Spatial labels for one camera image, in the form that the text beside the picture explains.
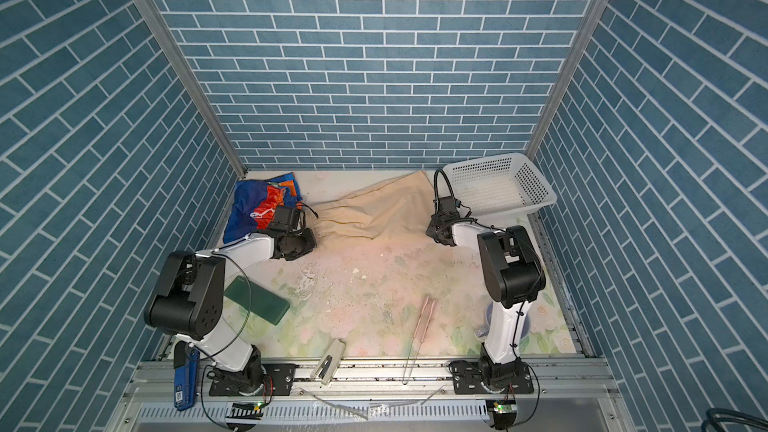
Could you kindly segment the beige shorts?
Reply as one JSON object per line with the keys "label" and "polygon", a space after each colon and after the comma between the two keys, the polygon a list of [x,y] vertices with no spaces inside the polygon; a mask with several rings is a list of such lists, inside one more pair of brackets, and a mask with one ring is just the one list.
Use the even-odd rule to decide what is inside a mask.
{"label": "beige shorts", "polygon": [[309,221],[318,244],[328,249],[420,243],[433,213],[433,188],[418,171],[388,179],[314,207]]}

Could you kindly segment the rainbow striped shorts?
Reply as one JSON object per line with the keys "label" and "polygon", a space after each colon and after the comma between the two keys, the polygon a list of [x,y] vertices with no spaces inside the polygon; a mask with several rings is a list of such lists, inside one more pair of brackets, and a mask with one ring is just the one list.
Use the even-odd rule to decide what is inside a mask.
{"label": "rainbow striped shorts", "polygon": [[266,180],[237,181],[231,212],[223,233],[225,244],[254,230],[265,230],[278,206],[300,208],[303,201],[293,173]]}

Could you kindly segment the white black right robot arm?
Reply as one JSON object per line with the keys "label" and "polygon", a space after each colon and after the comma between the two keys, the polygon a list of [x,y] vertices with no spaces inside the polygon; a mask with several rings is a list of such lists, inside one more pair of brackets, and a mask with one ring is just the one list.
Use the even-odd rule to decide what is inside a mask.
{"label": "white black right robot arm", "polygon": [[478,367],[489,382],[505,378],[523,366],[520,340],[524,323],[546,276],[527,230],[514,225],[501,229],[461,215],[453,196],[437,197],[426,235],[438,244],[463,247],[479,254],[486,290],[493,301],[489,332]]}

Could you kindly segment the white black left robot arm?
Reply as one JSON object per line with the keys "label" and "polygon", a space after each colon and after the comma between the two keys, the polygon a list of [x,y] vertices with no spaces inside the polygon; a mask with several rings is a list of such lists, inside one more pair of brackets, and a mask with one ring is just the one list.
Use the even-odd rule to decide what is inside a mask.
{"label": "white black left robot arm", "polygon": [[240,373],[258,351],[241,338],[248,323],[230,326],[222,318],[224,300],[277,325],[290,302],[251,281],[246,269],[272,260],[294,261],[316,247],[306,226],[310,209],[279,205],[264,229],[246,227],[219,248],[168,255],[145,308],[145,322],[177,337],[209,358],[215,367]]}

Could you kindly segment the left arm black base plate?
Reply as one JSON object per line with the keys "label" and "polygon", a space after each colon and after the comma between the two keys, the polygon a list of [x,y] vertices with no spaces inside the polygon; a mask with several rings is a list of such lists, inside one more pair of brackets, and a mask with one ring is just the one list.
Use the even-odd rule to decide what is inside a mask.
{"label": "left arm black base plate", "polygon": [[291,363],[251,364],[240,372],[209,368],[205,372],[205,379],[211,383],[209,395],[212,397],[288,396],[293,387],[296,368]]}

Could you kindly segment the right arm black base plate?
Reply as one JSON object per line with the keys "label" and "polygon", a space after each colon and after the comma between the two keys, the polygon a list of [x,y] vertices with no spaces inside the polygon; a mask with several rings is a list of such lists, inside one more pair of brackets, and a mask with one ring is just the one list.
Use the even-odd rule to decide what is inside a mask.
{"label": "right arm black base plate", "polygon": [[454,393],[478,394],[532,394],[534,384],[530,368],[522,361],[494,364],[486,359],[479,362],[455,360],[448,364]]}

